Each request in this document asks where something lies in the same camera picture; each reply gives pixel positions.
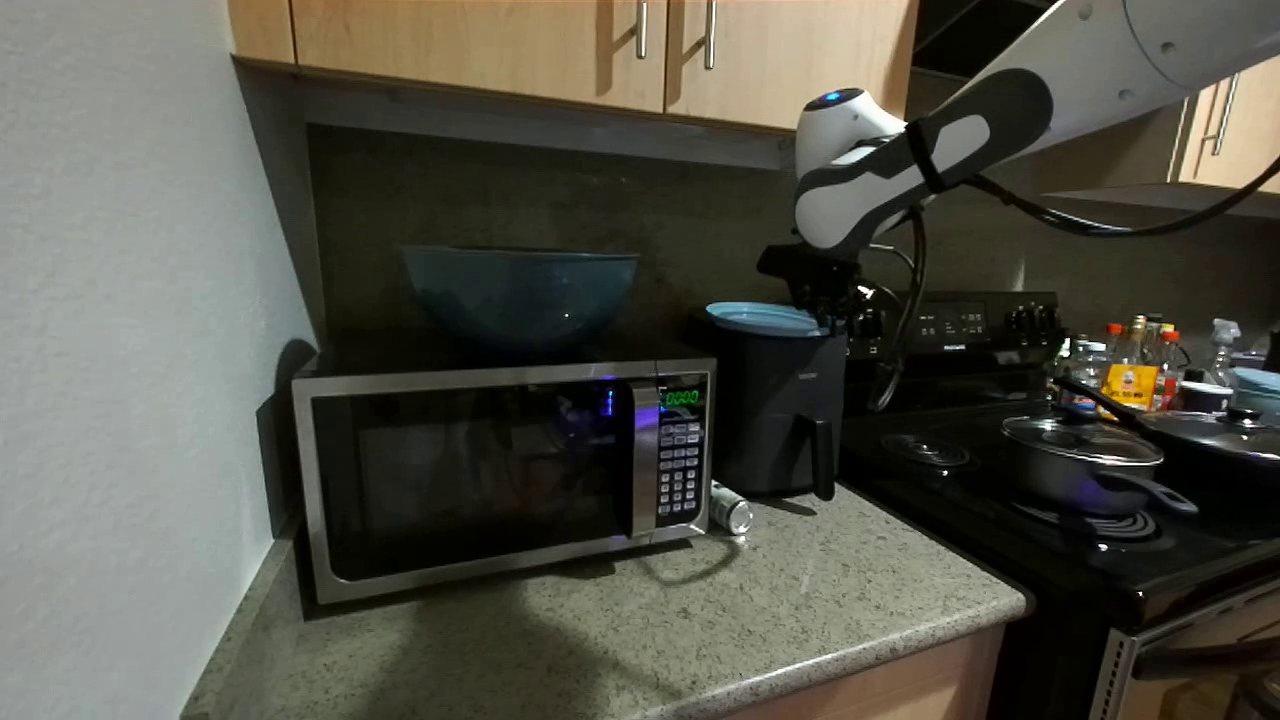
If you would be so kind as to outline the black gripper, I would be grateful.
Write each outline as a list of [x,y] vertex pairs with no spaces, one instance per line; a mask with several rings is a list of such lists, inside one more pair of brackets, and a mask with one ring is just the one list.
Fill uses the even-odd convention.
[[755,259],[761,276],[790,283],[796,308],[811,312],[828,329],[878,333],[878,288],[857,263],[828,259],[807,244],[770,244]]

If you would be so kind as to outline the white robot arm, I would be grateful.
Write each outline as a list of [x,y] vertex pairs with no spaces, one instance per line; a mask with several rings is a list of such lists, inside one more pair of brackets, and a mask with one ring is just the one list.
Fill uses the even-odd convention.
[[796,244],[755,259],[821,321],[846,325],[859,255],[924,204],[983,188],[1065,232],[1130,239],[1014,194],[989,168],[1176,102],[1280,50],[1280,0],[1055,0],[939,107],[899,121],[863,89],[811,97],[796,125]]

